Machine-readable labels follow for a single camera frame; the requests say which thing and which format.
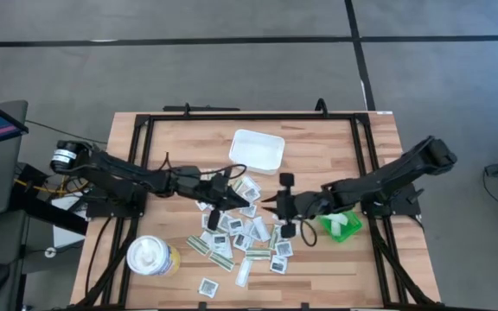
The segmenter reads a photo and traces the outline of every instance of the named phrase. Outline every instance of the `small card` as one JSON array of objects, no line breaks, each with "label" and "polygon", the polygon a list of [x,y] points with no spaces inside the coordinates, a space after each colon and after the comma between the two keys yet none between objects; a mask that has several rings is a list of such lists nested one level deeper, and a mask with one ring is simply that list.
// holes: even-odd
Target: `small card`
[{"label": "small card", "polygon": [[280,242],[276,243],[276,254],[281,257],[293,256],[293,250],[291,249],[291,242]]},{"label": "small card", "polygon": [[230,232],[230,220],[232,220],[232,217],[228,216],[225,213],[221,214],[220,220],[218,222],[218,227],[224,232]]},{"label": "small card", "polygon": [[196,201],[195,204],[197,204],[197,207],[199,207],[201,211],[204,211],[207,208],[211,209],[211,207],[213,207],[213,205],[201,201]]},{"label": "small card", "polygon": [[243,233],[243,222],[241,219],[232,219],[228,222],[228,229],[231,236]]},{"label": "small card", "polygon": [[252,260],[244,258],[239,267],[238,277],[235,279],[235,284],[240,287],[245,287],[247,284],[247,279],[249,278],[249,272],[251,271]]},{"label": "small card", "polygon": [[227,249],[227,234],[214,234],[213,235],[213,243],[211,244],[211,248],[215,252],[225,251]]},{"label": "small card", "polygon": [[280,257],[278,255],[272,256],[272,260],[270,262],[270,270],[273,272],[285,274],[287,270],[287,258]]},{"label": "small card", "polygon": [[210,251],[208,244],[195,236],[188,237],[188,245],[191,246],[198,253],[202,254],[203,256],[206,256],[208,251]]},{"label": "small card", "polygon": [[232,272],[233,266],[235,265],[232,260],[216,252],[212,252],[208,259],[210,259],[213,263],[218,264],[221,268],[228,272]]},{"label": "small card", "polygon": [[199,294],[214,298],[216,290],[218,290],[218,283],[203,277],[201,285],[199,285]]},{"label": "small card", "polygon": [[240,208],[239,212],[249,218],[254,218],[257,214],[257,206],[252,203],[249,207]]},{"label": "small card", "polygon": [[237,248],[238,250],[247,251],[247,249],[251,246],[252,238],[245,234],[237,235],[233,239],[233,247]]},{"label": "small card", "polygon": [[201,215],[201,228],[205,229],[207,228],[208,224],[208,214],[202,214]]}]

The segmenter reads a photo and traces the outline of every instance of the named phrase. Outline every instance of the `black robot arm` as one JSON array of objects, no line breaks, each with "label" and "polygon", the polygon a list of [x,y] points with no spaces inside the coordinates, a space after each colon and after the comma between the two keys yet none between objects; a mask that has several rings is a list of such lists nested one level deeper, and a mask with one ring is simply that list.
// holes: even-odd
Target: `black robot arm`
[{"label": "black robot arm", "polygon": [[216,229],[220,211],[249,206],[249,202],[228,186],[232,167],[224,168],[209,180],[202,180],[203,174],[196,166],[163,168],[164,164],[159,169],[148,170],[89,143],[59,141],[50,166],[57,174],[90,181],[114,201],[123,204],[135,200],[140,188],[162,198],[178,194],[212,204],[214,210],[208,224],[212,230]]},{"label": "black robot arm", "polygon": [[277,214],[280,219],[287,220],[282,232],[287,238],[292,237],[295,234],[295,226],[291,223],[293,219],[313,219],[317,215],[346,212],[359,202],[376,206],[389,204],[401,188],[418,177],[448,172],[456,161],[456,156],[442,140],[429,136],[396,161],[361,178],[349,178],[321,185],[320,192],[309,191],[291,195],[293,175],[280,175],[280,183],[286,189],[265,200],[275,200],[276,208],[265,209]]}]

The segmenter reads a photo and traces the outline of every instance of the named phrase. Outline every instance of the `small packet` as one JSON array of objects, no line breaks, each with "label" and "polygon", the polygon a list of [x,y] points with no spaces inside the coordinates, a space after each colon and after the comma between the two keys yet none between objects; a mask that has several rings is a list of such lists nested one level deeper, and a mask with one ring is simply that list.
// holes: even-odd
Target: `small packet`
[{"label": "small packet", "polygon": [[211,248],[215,252],[225,251],[227,249],[227,234],[214,234],[213,242],[211,244]]},{"label": "small packet", "polygon": [[241,219],[232,219],[228,222],[228,229],[231,236],[243,233],[243,222]]},{"label": "small packet", "polygon": [[251,246],[252,238],[245,234],[237,235],[233,239],[233,247],[237,248],[238,250],[247,251],[247,249]]},{"label": "small packet", "polygon": [[207,228],[208,224],[208,214],[202,214],[201,215],[201,228],[205,229]]},{"label": "small packet", "polygon": [[291,249],[291,242],[280,242],[276,243],[276,254],[281,257],[293,256],[293,250]]},{"label": "small packet", "polygon": [[214,298],[216,290],[218,290],[218,283],[203,277],[201,285],[199,285],[199,294]]},{"label": "small packet", "polygon": [[240,208],[239,212],[249,218],[254,218],[257,214],[257,206],[252,203],[249,207]]},{"label": "small packet", "polygon": [[235,284],[240,287],[245,287],[247,284],[247,279],[249,278],[249,272],[251,271],[252,260],[244,258],[239,267],[238,277],[235,279]]},{"label": "small packet", "polygon": [[230,220],[232,220],[232,217],[230,217],[228,214],[223,213],[220,215],[220,220],[218,222],[218,227],[224,231],[224,232],[230,232]]},{"label": "small packet", "polygon": [[273,272],[285,274],[285,271],[287,270],[287,258],[278,255],[272,256],[272,260],[270,262],[270,270]]},{"label": "small packet", "polygon": [[259,232],[259,241],[261,242],[266,242],[270,239],[270,233],[268,232],[268,229],[266,229],[265,222],[263,221],[262,216],[258,216],[256,219],[252,220],[252,223],[254,225],[253,228],[256,228],[257,231]]}]

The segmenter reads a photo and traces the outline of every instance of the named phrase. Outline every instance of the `wooden table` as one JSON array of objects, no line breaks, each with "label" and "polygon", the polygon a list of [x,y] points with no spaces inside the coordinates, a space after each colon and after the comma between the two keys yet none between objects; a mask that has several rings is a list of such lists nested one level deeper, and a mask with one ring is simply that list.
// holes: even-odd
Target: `wooden table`
[{"label": "wooden table", "polygon": [[[136,114],[115,115],[107,147],[111,155],[127,159]],[[394,116],[375,112],[370,112],[369,116],[380,165],[397,159],[402,149]],[[256,130],[285,139],[280,172],[295,174],[294,193],[318,190],[323,183],[359,176],[350,125],[343,120],[156,122],[149,168],[160,166],[165,151],[169,152],[173,166],[221,168],[231,164],[228,152],[233,134],[238,129]],[[363,132],[361,130],[361,143],[367,155]],[[137,163],[140,162],[144,133],[140,137]],[[370,169],[369,158],[366,158],[367,168]],[[261,199],[271,197],[280,188],[278,175],[248,174],[263,188]],[[262,209],[258,213],[271,227],[271,215]],[[149,195],[146,214],[139,222],[137,235],[155,235],[165,239],[180,251],[182,263],[171,277],[132,273],[126,307],[196,308],[198,301],[207,301],[210,308],[298,308],[301,302],[309,302],[314,308],[379,307],[382,303],[370,232],[366,219],[358,214],[363,227],[352,238],[337,244],[315,222],[318,244],[310,248],[300,237],[293,238],[291,242],[295,255],[289,258],[286,275],[270,272],[269,262],[255,262],[247,286],[241,288],[235,285],[235,278],[244,257],[242,251],[233,249],[236,267],[227,272],[186,244],[189,235],[201,235],[201,212],[195,203],[178,196],[163,200]],[[395,216],[392,222],[400,262],[415,283],[431,299],[438,301],[437,285],[422,230],[408,217]],[[89,225],[71,303],[84,297],[87,266],[103,223],[103,219],[95,219]],[[103,234],[95,255],[90,287],[107,265],[113,227],[114,220]],[[392,300],[397,301],[393,272],[387,263],[386,272]],[[118,299],[121,274],[122,267],[119,267],[111,302]],[[220,284],[212,300],[197,293],[203,277]]]}]

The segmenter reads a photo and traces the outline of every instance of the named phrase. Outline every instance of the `black cable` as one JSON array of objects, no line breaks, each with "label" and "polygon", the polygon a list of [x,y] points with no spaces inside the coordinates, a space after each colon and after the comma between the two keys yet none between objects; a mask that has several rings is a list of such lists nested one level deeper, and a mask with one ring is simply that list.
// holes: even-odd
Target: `black cable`
[{"label": "black cable", "polygon": [[488,189],[488,185],[487,183],[485,182],[485,177],[487,176],[487,172],[486,171],[483,171],[483,175],[482,175],[482,180],[483,180],[483,188],[485,189],[485,192],[487,192],[489,194],[489,196],[491,198],[493,198],[493,200],[497,201],[498,203],[498,199],[489,191]]},{"label": "black cable", "polygon": [[51,127],[49,125],[38,123],[36,121],[26,120],[26,122],[30,123],[30,124],[35,124],[35,125],[44,127],[46,129],[54,130],[54,131],[59,132],[61,134],[65,134],[65,135],[69,135],[69,136],[76,137],[76,138],[79,138],[79,139],[87,140],[88,142],[107,144],[107,142],[98,141],[98,140],[95,140],[95,139],[85,138],[83,136],[78,136],[78,135],[75,135],[75,134],[71,134],[71,133],[65,132],[64,130],[59,130],[59,129],[56,129],[56,128]]},{"label": "black cable", "polygon": [[97,240],[95,240],[95,246],[93,247],[93,254],[92,254],[92,259],[90,259],[90,264],[87,266],[87,275],[86,275],[86,287],[84,288],[84,294],[87,296],[87,289],[90,284],[90,275],[92,274],[92,266],[93,266],[93,260],[95,259],[95,253],[97,252],[97,248],[99,246],[99,242],[101,241],[101,237],[103,236],[103,232],[105,231],[105,228],[107,225],[109,225],[109,222],[111,222],[111,217],[109,217],[103,226],[101,227],[101,230],[99,231],[99,235],[97,236]]}]

